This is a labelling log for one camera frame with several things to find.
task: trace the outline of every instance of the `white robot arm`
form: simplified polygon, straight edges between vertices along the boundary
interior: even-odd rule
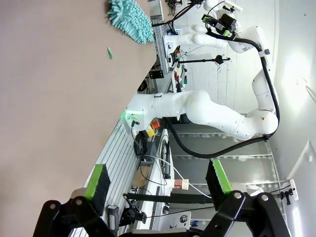
[[[204,8],[205,5],[209,6],[210,1],[212,0],[205,2]],[[214,9],[217,17],[222,17],[220,10]],[[257,109],[244,117],[226,106],[212,102],[208,93],[202,90],[176,94],[135,94],[124,113],[128,124],[131,126],[133,120],[137,121],[134,130],[141,131],[147,128],[153,118],[179,117],[186,113],[191,122],[213,126],[240,140],[248,140],[256,133],[275,132],[278,127],[278,117],[275,115],[275,102],[266,78],[266,73],[270,71],[267,57],[269,49],[263,31],[260,27],[251,27],[237,34],[237,38],[248,39],[259,45],[261,47],[259,56],[266,61],[266,71],[262,69],[252,81],[252,88],[258,101]],[[237,41],[228,41],[228,44],[237,53],[253,48],[250,44]]]

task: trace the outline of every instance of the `teal cloth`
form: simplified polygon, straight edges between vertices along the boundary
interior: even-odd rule
[[[108,12],[112,25],[138,43],[155,42],[152,23],[134,0],[110,0]]]

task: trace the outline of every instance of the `white wall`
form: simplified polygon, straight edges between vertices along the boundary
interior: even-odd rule
[[[316,103],[305,82],[316,90],[316,18],[314,0],[279,1],[279,50],[275,87],[279,97],[280,126],[271,138],[281,179],[291,172],[307,141],[316,147]],[[295,213],[300,213],[303,236],[316,236],[316,157],[304,159],[294,174],[300,200],[286,208],[288,225],[295,234]]]
[[[237,20],[243,29],[259,25],[264,30],[270,46],[272,57],[275,48],[275,32],[277,20],[275,15],[277,0],[232,0],[243,7],[243,12],[237,14]],[[202,16],[207,12],[203,6],[192,8],[188,13],[175,21],[175,26],[191,24],[204,25]],[[199,45],[181,46],[189,52]],[[251,88],[251,81],[260,71],[261,64],[257,51],[252,49],[244,54],[236,54],[229,47],[216,49],[209,46],[198,48],[189,54],[194,59],[215,58],[218,54],[230,57],[231,62],[218,68],[214,63],[190,63],[188,89],[206,88],[211,100],[226,105],[239,113],[248,113],[257,107],[257,102]]]

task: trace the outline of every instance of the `screw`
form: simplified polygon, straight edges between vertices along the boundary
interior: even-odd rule
[[[82,204],[82,201],[80,199],[76,200],[76,204],[77,205],[81,205]]]
[[[235,193],[234,197],[237,198],[237,199],[240,199],[241,198],[241,194],[240,193]]]
[[[263,201],[267,201],[269,198],[268,198],[267,195],[262,195],[262,196],[261,196],[261,199],[262,199]]]

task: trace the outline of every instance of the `white cable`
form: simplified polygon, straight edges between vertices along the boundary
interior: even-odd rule
[[[145,156],[145,157],[157,158],[157,159],[162,160],[163,162],[166,162],[167,164],[170,165],[170,167],[172,167],[172,168],[174,169],[174,171],[176,171],[176,172],[178,173],[178,175],[181,177],[181,179],[185,179],[185,178],[182,177],[182,175],[179,173],[179,171],[178,171],[172,164],[170,164],[169,162],[165,161],[164,159],[161,159],[161,158],[155,157],[155,156]],[[190,184],[189,182],[188,182],[188,184],[189,184],[192,188],[194,188],[195,190],[197,190],[200,194],[206,196],[207,198],[211,198],[210,196],[206,195],[205,193],[201,192],[199,189],[197,189],[196,187],[194,187],[194,186],[193,186],[192,184]]]

